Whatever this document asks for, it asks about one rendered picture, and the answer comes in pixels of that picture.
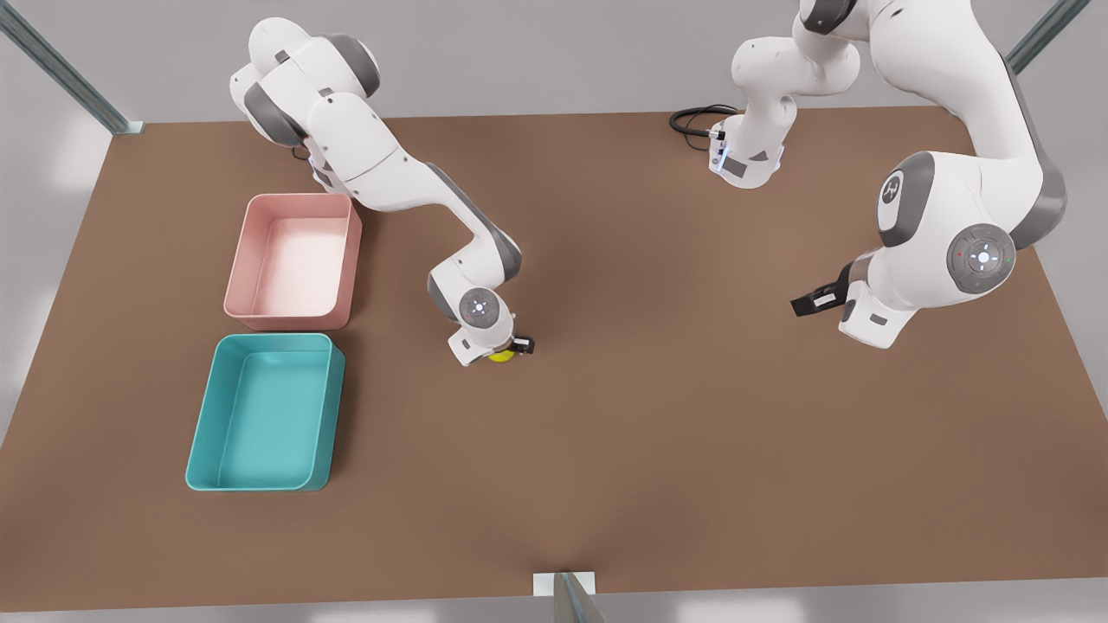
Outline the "teal plastic bin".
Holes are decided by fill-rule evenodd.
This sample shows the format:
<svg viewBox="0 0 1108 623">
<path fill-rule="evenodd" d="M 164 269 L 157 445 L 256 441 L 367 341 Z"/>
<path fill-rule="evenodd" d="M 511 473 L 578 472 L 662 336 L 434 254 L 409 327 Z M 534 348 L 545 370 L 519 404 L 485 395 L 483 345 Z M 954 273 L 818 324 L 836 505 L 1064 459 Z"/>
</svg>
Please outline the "teal plastic bin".
<svg viewBox="0 0 1108 623">
<path fill-rule="evenodd" d="M 318 491 L 329 480 L 345 356 L 325 334 L 216 346 L 185 481 L 194 491 Z"/>
</svg>

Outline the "silver frame post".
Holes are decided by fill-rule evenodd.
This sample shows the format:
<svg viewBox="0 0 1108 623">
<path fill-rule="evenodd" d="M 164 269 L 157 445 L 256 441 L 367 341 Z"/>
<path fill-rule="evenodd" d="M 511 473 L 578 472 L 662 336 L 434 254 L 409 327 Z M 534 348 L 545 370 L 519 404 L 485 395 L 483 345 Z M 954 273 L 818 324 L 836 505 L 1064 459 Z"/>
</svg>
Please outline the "silver frame post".
<svg viewBox="0 0 1108 623">
<path fill-rule="evenodd" d="M 606 623 L 593 601 L 596 578 L 593 571 L 535 573 L 531 576 L 534 596 L 553 598 L 551 623 Z"/>
<path fill-rule="evenodd" d="M 1055 0 L 1045 16 L 1042 16 L 1040 20 L 1020 37 L 1006 55 L 1006 62 L 1014 74 L 1020 74 L 1026 67 L 1029 67 L 1033 60 L 1040 55 L 1042 51 L 1091 2 L 1092 0 Z"/>
<path fill-rule="evenodd" d="M 35 67 L 62 86 L 68 95 L 86 110 L 91 118 L 95 118 L 100 125 L 106 127 L 114 137 L 142 133 L 144 123 L 126 118 L 112 106 L 86 78 L 48 43 L 44 35 L 35 31 L 35 28 L 8 3 L 8 0 L 0 0 L 0 32 L 8 35 L 9 40 L 12 40 L 35 63 Z"/>
</svg>

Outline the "pink plastic bin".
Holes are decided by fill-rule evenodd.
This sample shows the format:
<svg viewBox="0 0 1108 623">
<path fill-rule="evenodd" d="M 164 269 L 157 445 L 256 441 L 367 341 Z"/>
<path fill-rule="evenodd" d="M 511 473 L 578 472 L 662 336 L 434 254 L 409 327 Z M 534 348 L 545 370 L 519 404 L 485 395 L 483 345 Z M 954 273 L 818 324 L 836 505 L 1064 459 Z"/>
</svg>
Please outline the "pink plastic bin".
<svg viewBox="0 0 1108 623">
<path fill-rule="evenodd" d="M 261 194 L 247 205 L 224 299 L 254 331 L 349 321 L 363 223 L 340 194 Z"/>
</svg>

